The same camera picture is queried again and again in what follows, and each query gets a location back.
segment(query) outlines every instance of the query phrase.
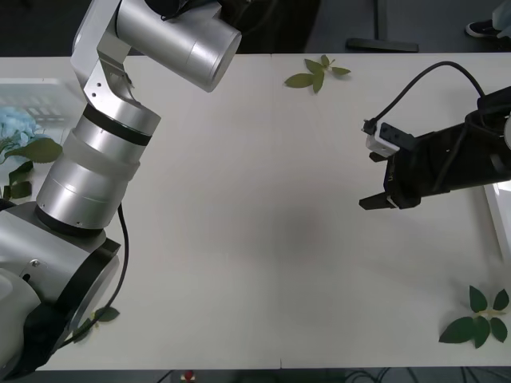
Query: shoe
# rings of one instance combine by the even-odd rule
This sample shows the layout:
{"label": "shoe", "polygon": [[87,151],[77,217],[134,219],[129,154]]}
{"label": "shoe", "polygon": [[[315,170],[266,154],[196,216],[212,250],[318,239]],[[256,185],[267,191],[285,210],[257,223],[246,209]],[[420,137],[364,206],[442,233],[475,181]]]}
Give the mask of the shoe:
{"label": "shoe", "polygon": [[493,28],[493,22],[487,20],[485,22],[472,22],[465,28],[473,38],[496,38],[500,31]]}

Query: black band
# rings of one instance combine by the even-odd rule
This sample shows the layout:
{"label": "black band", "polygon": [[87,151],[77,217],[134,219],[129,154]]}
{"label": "black band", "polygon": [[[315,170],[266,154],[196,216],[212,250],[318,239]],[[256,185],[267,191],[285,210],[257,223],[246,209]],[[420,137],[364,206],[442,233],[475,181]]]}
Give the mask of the black band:
{"label": "black band", "polygon": [[7,380],[24,377],[46,364],[56,346],[69,335],[69,321],[119,247],[118,243],[107,238],[78,267],[54,306],[43,302],[26,317],[23,352]]}
{"label": "black band", "polygon": [[108,133],[112,133],[114,136],[122,138],[132,144],[147,146],[151,140],[151,136],[137,132],[136,130],[112,120],[106,114],[95,109],[91,104],[87,104],[83,111],[83,116],[90,122],[99,126],[101,129],[106,130]]}
{"label": "black band", "polygon": [[55,302],[55,308],[62,313],[74,313],[97,277],[117,253],[119,247],[118,243],[107,238],[101,246],[89,255],[61,292]]}
{"label": "black band", "polygon": [[55,219],[44,210],[42,210],[38,205],[35,207],[35,215],[39,218],[41,222],[43,222],[47,227],[51,230],[55,230],[56,232],[63,235],[72,235],[73,237],[93,237],[101,233],[103,229],[85,229],[83,227],[75,227],[68,225],[67,223],[63,223],[58,219]]}

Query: metal cylinder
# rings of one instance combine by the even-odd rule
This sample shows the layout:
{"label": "metal cylinder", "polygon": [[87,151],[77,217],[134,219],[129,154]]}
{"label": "metal cylinder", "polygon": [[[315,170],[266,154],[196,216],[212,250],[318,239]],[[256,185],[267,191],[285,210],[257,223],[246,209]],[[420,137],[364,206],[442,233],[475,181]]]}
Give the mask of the metal cylinder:
{"label": "metal cylinder", "polygon": [[37,197],[38,206],[71,227],[108,226],[144,149],[83,116],[45,179]]}
{"label": "metal cylinder", "polygon": [[220,82],[236,54],[241,33],[216,18],[217,3],[163,21],[145,0],[123,0],[117,36],[207,92]]}

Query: black cable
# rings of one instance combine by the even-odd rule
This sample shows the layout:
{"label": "black cable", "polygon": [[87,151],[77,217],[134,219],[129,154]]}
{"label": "black cable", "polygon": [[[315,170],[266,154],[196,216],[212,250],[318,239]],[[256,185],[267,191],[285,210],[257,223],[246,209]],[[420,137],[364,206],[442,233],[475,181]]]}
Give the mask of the black cable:
{"label": "black cable", "polygon": [[157,381],[156,383],[161,383],[162,381],[164,381],[169,375],[172,375],[172,373],[176,371],[174,369],[171,369],[170,371],[168,371],[167,373],[165,373],[165,375],[163,377],[160,378],[159,381]]}
{"label": "black cable", "polygon": [[[126,222],[125,222],[125,215],[124,215],[124,212],[122,211],[122,204],[119,205],[119,208],[117,209],[117,214],[119,215],[119,221],[121,222],[122,235],[124,236],[124,239],[125,239],[125,259],[124,259],[124,263],[122,265],[121,276],[119,278],[119,282],[117,283],[117,287],[116,287],[115,291],[113,292],[112,297],[109,299],[109,301],[104,306],[104,308],[111,307],[113,301],[119,295],[119,291],[121,291],[121,288],[122,288],[122,283],[125,281],[126,270],[128,270],[129,236],[128,236],[128,228],[126,227]],[[90,321],[90,323],[87,326],[85,326],[82,330],[80,330],[80,332],[78,332],[77,334],[74,334],[71,338],[69,338],[65,342],[63,342],[60,345],[59,349],[67,346],[69,343],[74,342],[76,339],[78,339],[82,335],[86,334],[101,319],[101,316],[106,311],[107,310],[102,310],[99,314],[94,315],[93,320]]]}
{"label": "black cable", "polygon": [[466,380],[465,370],[463,369],[463,367],[460,367],[460,370],[461,370],[461,379],[463,380],[463,383],[468,383],[468,381]]}
{"label": "black cable", "polygon": [[444,179],[447,176],[447,172],[450,169],[450,166],[453,164],[454,160],[456,160],[456,157],[460,152],[461,144],[463,143],[463,140],[465,139],[467,132],[468,128],[465,125],[461,130],[461,133],[458,136],[458,139],[456,140],[453,149],[450,151],[449,155],[446,158],[446,161],[443,163],[442,167],[440,168],[440,171],[438,172],[437,179],[434,181],[433,192],[436,192],[443,184]]}
{"label": "black cable", "polygon": [[[484,91],[482,90],[481,86],[479,85],[479,83],[477,82],[477,80],[472,76],[472,74],[470,74],[470,72],[468,70],[466,70],[465,68],[463,68],[461,65],[459,65],[458,63],[456,62],[452,62],[452,61],[441,61],[441,62],[438,62],[432,66],[430,66],[429,68],[426,68],[424,69],[422,72],[420,72],[419,75],[417,75],[405,88],[404,90],[402,90],[398,96],[385,108],[382,110],[382,112],[380,114],[378,114],[375,118],[373,118],[371,121],[374,122],[374,124],[376,124],[376,122],[378,120],[380,120],[382,117],[384,117],[394,106],[396,106],[396,104],[408,93],[408,91],[410,89],[412,89],[412,87],[417,84],[417,82],[423,78],[426,74],[428,74],[429,72],[431,72],[432,70],[440,67],[440,66],[451,66],[457,70],[459,70],[461,73],[463,73],[468,79],[469,81],[472,83],[473,87],[477,90],[477,92],[479,93],[479,96],[480,97],[483,97],[485,95]],[[465,126],[463,127],[458,139],[456,140],[456,143],[454,144],[454,147],[453,149],[450,151],[448,157],[446,158],[446,161],[444,162],[444,164],[442,165],[440,171],[438,172],[438,176],[437,176],[437,179],[435,180],[434,182],[434,186],[433,186],[433,192],[437,192],[438,189],[441,187],[446,175],[447,175],[447,172],[449,171],[451,165],[453,164],[454,160],[456,160],[456,157],[458,156],[458,153],[461,149],[461,144],[463,143],[463,140],[465,139],[466,137],[466,134],[467,134],[467,130],[468,130],[468,125],[467,123],[465,123]]]}
{"label": "black cable", "polygon": [[376,383],[382,383],[383,378],[385,377],[386,373],[388,373],[390,370],[390,367],[387,367],[386,369],[382,369],[378,376],[376,377]]}
{"label": "black cable", "polygon": [[412,89],[412,87],[417,84],[417,82],[423,78],[426,74],[428,74],[429,72],[431,72],[432,70],[440,67],[440,66],[452,66],[453,68],[459,70],[461,73],[463,73],[468,79],[469,81],[472,83],[472,85],[474,86],[474,88],[477,90],[477,92],[479,93],[479,96],[483,97],[485,95],[485,93],[483,92],[481,86],[479,85],[479,83],[476,81],[476,79],[469,73],[468,70],[466,70],[465,68],[463,68],[461,65],[459,65],[458,63],[456,62],[452,62],[452,61],[441,61],[441,62],[438,62],[432,66],[430,66],[429,68],[426,68],[424,69],[422,72],[420,72],[419,75],[416,76],[416,78],[414,78],[405,88],[404,90],[401,91],[401,93],[399,93],[399,95],[394,99],[394,101],[392,101],[389,106],[387,106],[385,109],[383,109],[383,111],[378,114],[373,120],[380,120],[383,116],[385,116],[394,106],[396,106],[396,104],[408,93],[408,91],[410,89]]}
{"label": "black cable", "polygon": [[412,381],[414,381],[414,383],[419,383],[419,381],[417,379],[417,375],[415,375],[414,371],[410,367],[407,367],[406,371],[408,371],[408,374],[410,375],[410,377],[412,378]]}
{"label": "black cable", "polygon": [[479,381],[479,379],[477,379],[476,377],[476,374],[474,371],[472,371],[472,369],[470,367],[466,367],[466,370],[469,372],[470,376],[472,377],[472,380],[475,382],[475,383],[481,383]]}

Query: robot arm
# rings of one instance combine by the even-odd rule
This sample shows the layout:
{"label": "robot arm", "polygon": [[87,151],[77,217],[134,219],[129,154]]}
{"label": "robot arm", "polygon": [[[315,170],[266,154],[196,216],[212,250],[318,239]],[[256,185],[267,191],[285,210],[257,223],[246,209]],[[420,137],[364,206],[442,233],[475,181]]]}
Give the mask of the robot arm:
{"label": "robot arm", "polygon": [[160,117],[135,100],[123,66],[131,47],[211,92],[240,32],[213,0],[94,0],[71,63],[87,99],[37,201],[0,200],[0,381],[44,365],[98,304],[119,266],[103,230]]}
{"label": "robot arm", "polygon": [[367,121],[363,131],[370,158],[387,161],[387,166],[385,191],[361,199],[362,208],[406,209],[418,206],[422,197],[511,179],[511,87],[485,95],[465,69],[447,61],[421,73],[396,100],[423,74],[442,65],[461,70],[473,82],[481,95],[477,110],[461,124],[419,137],[386,123],[378,125],[386,112]]}

